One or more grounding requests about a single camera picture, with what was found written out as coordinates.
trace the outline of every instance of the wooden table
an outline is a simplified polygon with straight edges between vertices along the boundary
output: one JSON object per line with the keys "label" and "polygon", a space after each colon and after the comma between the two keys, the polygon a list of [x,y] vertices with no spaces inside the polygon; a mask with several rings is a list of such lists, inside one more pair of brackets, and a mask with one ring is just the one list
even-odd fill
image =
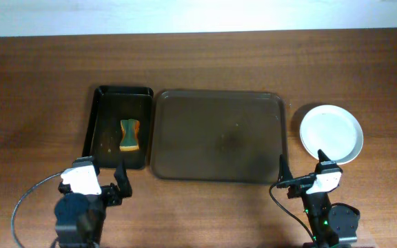
{"label": "wooden table", "polygon": [[[286,102],[294,176],[314,170],[298,125],[312,103],[349,110],[365,136],[332,202],[361,210],[360,236],[397,247],[397,29],[0,39],[0,247],[14,247],[12,209],[30,186],[81,154],[101,84],[254,90]],[[114,181],[112,170],[100,175]],[[108,209],[102,247],[288,247],[309,237],[267,186],[159,180],[128,172],[134,195]],[[26,247],[55,239],[54,179],[21,205]],[[307,222],[301,200],[277,198]]]}

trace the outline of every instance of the plate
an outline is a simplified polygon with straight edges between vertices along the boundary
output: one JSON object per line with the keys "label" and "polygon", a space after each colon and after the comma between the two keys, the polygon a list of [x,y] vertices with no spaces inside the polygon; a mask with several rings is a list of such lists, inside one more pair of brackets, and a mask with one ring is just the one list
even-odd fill
{"label": "plate", "polygon": [[300,138],[304,148],[318,159],[322,151],[338,165],[354,160],[363,148],[363,130],[347,110],[321,105],[310,110],[301,121]]}

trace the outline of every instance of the white wall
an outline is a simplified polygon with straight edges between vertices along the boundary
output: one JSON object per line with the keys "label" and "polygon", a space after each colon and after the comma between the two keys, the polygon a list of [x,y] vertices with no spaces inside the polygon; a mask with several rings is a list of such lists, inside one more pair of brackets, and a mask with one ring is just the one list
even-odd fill
{"label": "white wall", "polygon": [[397,27],[397,0],[0,0],[0,36]]}

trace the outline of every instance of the gray cable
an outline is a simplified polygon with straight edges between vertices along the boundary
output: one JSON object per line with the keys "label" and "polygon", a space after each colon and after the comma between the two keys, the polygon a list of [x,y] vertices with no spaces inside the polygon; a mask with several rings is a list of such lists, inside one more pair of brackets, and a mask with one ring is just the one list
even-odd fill
{"label": "gray cable", "polygon": [[21,242],[19,241],[19,239],[18,239],[18,237],[17,237],[17,235],[16,235],[16,233],[15,233],[15,231],[14,231],[14,217],[17,215],[17,211],[18,211],[19,205],[20,205],[20,204],[22,203],[22,201],[23,201],[30,193],[32,193],[38,186],[40,186],[41,184],[45,183],[46,181],[48,181],[48,180],[50,180],[50,179],[52,179],[52,178],[54,178],[54,177],[57,177],[57,176],[59,176],[59,175],[61,175],[61,174],[62,174],[62,172],[58,172],[58,173],[56,173],[56,174],[53,174],[53,175],[47,177],[46,179],[43,179],[41,182],[39,182],[39,183],[35,184],[33,187],[31,187],[31,188],[30,188],[24,195],[22,195],[22,197],[18,200],[18,203],[17,203],[17,205],[14,207],[13,212],[12,212],[12,219],[10,220],[10,227],[11,227],[11,230],[12,230],[12,236],[13,236],[14,241],[15,241],[16,244],[18,245],[18,247],[24,248],[24,246],[21,244]]}

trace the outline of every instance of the white plate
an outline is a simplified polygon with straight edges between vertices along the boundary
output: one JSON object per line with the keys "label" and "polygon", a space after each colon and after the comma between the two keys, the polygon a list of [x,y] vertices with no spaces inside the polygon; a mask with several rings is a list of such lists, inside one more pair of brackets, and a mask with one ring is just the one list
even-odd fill
{"label": "white plate", "polygon": [[304,148],[318,159],[322,151],[339,165],[354,160],[363,148],[363,130],[352,114],[341,107],[322,105],[310,110],[301,121]]}

